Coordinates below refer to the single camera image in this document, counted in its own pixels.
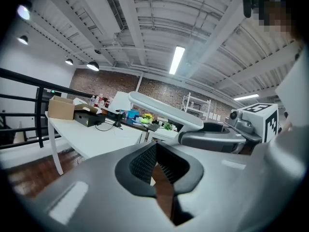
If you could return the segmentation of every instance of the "black stand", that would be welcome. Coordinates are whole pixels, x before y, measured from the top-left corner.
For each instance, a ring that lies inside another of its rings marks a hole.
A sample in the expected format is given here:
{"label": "black stand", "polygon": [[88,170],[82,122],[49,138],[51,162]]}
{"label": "black stand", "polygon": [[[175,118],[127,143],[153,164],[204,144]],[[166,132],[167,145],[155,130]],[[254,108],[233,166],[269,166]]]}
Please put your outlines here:
{"label": "black stand", "polygon": [[113,126],[115,126],[115,127],[121,127],[121,123],[120,123],[121,117],[122,117],[122,114],[119,113],[119,114],[117,115],[117,120],[115,121],[115,123],[113,123]]}

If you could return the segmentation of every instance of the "black railing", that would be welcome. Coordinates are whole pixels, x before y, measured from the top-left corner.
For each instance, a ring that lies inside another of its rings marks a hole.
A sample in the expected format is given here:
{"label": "black railing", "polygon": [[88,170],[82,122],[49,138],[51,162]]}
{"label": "black railing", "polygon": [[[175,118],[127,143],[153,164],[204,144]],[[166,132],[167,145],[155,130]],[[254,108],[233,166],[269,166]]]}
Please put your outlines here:
{"label": "black railing", "polygon": [[[87,97],[91,98],[92,94],[81,92],[78,90],[74,90],[71,88],[63,87],[60,85],[52,84],[49,82],[45,82],[30,76],[22,75],[16,72],[12,72],[6,69],[0,68],[0,77],[17,81],[20,83],[36,86],[39,88],[37,92],[37,98],[28,98],[28,97],[21,97],[21,96],[14,96],[14,95],[6,95],[6,94],[0,94],[0,98],[6,98],[6,99],[13,99],[13,100],[20,100],[20,101],[28,101],[28,102],[35,102],[35,113],[10,113],[10,112],[4,112],[0,113],[0,118],[1,118],[1,123],[4,125],[0,129],[0,135],[1,136],[8,136],[10,133],[16,133],[16,132],[23,132],[26,133],[26,131],[36,131],[37,138],[36,140],[31,140],[31,141],[26,141],[26,142],[21,142],[21,143],[16,143],[16,144],[6,144],[6,145],[0,145],[0,149],[4,148],[11,148],[11,147],[16,147],[16,146],[22,146],[22,145],[28,145],[28,144],[33,144],[33,143],[39,143],[40,147],[44,147],[43,141],[49,140],[49,137],[42,137],[42,129],[46,129],[47,126],[41,126],[41,117],[45,116],[45,114],[41,114],[41,106],[42,103],[48,103],[49,100],[43,100],[43,91],[44,89],[51,89],[55,90],[58,92],[63,92],[71,95],[77,95],[77,96],[82,96],[82,97]],[[35,127],[27,127],[27,128],[18,128],[18,129],[11,129],[7,126],[7,120],[6,117],[13,116],[13,117],[24,117],[24,116],[32,116],[35,117],[35,122],[36,126]]]}

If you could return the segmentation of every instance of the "ceiling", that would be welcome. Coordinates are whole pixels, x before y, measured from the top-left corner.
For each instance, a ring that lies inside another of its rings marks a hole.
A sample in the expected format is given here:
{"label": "ceiling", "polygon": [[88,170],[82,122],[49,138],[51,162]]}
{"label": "ceiling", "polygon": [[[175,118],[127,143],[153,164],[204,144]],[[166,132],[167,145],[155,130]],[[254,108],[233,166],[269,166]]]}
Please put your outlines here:
{"label": "ceiling", "polygon": [[[258,20],[245,18],[242,0],[32,2],[28,23],[71,54],[75,65],[95,60],[103,70],[144,72],[196,87],[234,107],[280,102],[275,87],[298,51],[290,36],[265,32]],[[169,68],[178,45],[186,51],[172,76]],[[255,93],[258,100],[233,100]]]}

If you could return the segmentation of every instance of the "cardboard box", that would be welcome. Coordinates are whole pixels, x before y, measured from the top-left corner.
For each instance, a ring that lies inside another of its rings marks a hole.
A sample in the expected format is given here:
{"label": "cardboard box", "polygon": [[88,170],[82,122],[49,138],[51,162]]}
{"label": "cardboard box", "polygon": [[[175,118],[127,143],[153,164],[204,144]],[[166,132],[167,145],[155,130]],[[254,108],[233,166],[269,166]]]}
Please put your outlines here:
{"label": "cardboard box", "polygon": [[73,120],[74,111],[86,110],[90,113],[102,113],[95,107],[89,106],[85,101],[75,98],[74,100],[53,96],[49,100],[48,117]]}

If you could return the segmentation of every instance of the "white table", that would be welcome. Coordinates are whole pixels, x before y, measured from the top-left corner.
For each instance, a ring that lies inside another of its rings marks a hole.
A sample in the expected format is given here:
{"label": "white table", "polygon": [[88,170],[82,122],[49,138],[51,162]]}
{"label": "white table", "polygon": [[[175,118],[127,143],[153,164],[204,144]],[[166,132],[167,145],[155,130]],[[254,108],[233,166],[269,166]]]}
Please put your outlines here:
{"label": "white table", "polygon": [[178,132],[172,130],[166,130],[164,128],[159,128],[156,131],[149,130],[149,135],[147,141],[152,141],[153,138],[161,139],[161,140],[170,140],[174,139]]}
{"label": "white table", "polygon": [[[45,115],[48,119],[48,135],[53,150],[53,159],[59,174],[63,174],[63,171],[57,154],[54,129],[86,159],[140,143],[142,133],[132,127],[122,125],[121,130],[116,127],[111,128],[112,125],[103,123],[97,128],[100,130],[111,129],[99,131],[95,126],[86,127],[76,120],[49,118],[47,112]],[[114,123],[108,118],[105,121]]]}

